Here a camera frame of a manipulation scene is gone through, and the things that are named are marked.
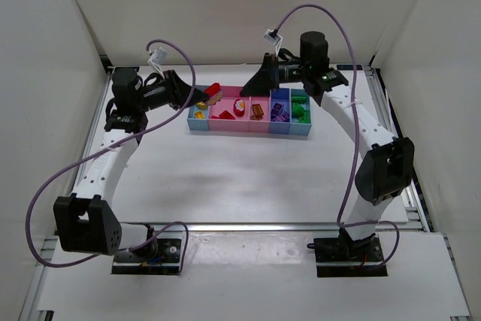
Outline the red lego brick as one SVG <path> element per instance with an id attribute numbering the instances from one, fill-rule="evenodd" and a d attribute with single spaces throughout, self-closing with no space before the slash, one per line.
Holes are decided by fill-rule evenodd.
<path id="1" fill-rule="evenodd" d="M 208 86 L 204 92 L 209 95 L 210 98 L 215 98 L 222 95 L 222 88 L 219 83 L 213 83 Z"/>

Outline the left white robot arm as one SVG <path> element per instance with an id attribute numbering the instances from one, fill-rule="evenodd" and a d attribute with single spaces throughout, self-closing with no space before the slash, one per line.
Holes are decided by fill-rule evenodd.
<path id="1" fill-rule="evenodd" d="M 173 70 L 143 79 L 135 68 L 118 68 L 111 80 L 103 153 L 92 159 L 71 194 L 59 196 L 53 206 L 60 244 L 67 252 L 111 256 L 120 248 L 123 230 L 111 205 L 127 162 L 147 133 L 147 112 L 166 105 L 178 111 L 210 97 Z"/>

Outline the red heart lego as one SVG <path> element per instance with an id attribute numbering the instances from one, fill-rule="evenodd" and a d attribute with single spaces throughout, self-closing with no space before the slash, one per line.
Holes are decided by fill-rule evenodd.
<path id="1" fill-rule="evenodd" d="M 236 117 L 242 117 L 245 114 L 245 101 L 242 98 L 234 101 L 233 112 Z"/>

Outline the green lego brick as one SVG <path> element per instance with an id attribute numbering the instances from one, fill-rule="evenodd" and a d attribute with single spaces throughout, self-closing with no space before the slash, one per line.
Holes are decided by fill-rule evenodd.
<path id="1" fill-rule="evenodd" d="M 308 98 L 303 95 L 292 96 L 292 115 L 299 123 L 310 123 L 310 113 L 307 109 Z"/>

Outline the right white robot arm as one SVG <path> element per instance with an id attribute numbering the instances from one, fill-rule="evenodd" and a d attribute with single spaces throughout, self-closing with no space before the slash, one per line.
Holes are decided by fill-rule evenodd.
<path id="1" fill-rule="evenodd" d="M 282 38 L 268 30 L 265 38 L 275 46 L 266 53 L 260 69 L 241 90 L 242 96 L 266 96 L 282 83 L 301 83 L 304 91 L 329 113 L 354 143 L 354 160 L 360 164 L 348 184 L 357 191 L 353 209 L 340 229 L 353 242 L 373 237 L 392 199 L 411 183 L 414 144 L 397 138 L 356 101 L 355 84 L 329 65 L 328 42 L 321 32 L 300 37 L 300 55 L 280 46 Z"/>

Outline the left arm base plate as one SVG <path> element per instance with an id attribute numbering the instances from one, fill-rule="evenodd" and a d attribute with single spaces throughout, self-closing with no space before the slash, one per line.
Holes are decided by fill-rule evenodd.
<path id="1" fill-rule="evenodd" d="M 167 232 L 156 243 L 138 251 L 117 253 L 110 272 L 114 275 L 179 275 L 183 260 L 184 236 Z"/>

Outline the yellow pineapple lego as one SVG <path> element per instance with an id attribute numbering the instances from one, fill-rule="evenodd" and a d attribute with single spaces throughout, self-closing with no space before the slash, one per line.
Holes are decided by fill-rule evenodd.
<path id="1" fill-rule="evenodd" d="M 208 106 L 204 102 L 199 102 L 196 104 L 196 106 L 202 110 L 208 109 Z"/>

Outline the purple flower lego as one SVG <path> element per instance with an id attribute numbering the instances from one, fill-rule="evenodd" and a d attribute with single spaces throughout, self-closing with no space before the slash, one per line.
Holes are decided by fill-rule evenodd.
<path id="1" fill-rule="evenodd" d="M 274 102 L 271 108 L 271 117 L 278 117 L 283 113 L 284 104 Z"/>

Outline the purple brown lego piece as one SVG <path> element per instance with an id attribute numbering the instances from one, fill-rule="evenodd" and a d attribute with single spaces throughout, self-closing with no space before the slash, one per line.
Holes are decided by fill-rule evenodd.
<path id="1" fill-rule="evenodd" d="M 273 117 L 271 120 L 273 122 L 288 123 L 289 122 L 289 114 L 287 112 L 283 112 L 281 115 Z"/>

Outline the purple butterfly lego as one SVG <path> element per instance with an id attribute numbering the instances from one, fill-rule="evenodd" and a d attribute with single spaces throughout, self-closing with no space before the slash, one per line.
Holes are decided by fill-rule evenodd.
<path id="1" fill-rule="evenodd" d="M 206 101 L 206 105 L 213 106 L 221 99 L 222 99 L 222 93 L 218 92 L 216 95 L 212 96 L 208 101 Z"/>

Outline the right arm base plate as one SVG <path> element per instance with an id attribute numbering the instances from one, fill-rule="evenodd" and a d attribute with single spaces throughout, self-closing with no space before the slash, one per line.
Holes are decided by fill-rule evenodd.
<path id="1" fill-rule="evenodd" d="M 314 238 L 307 249 L 315 255 L 319 278 L 387 277 L 380 239 L 374 236 L 367 244 L 349 248 L 336 238 Z"/>

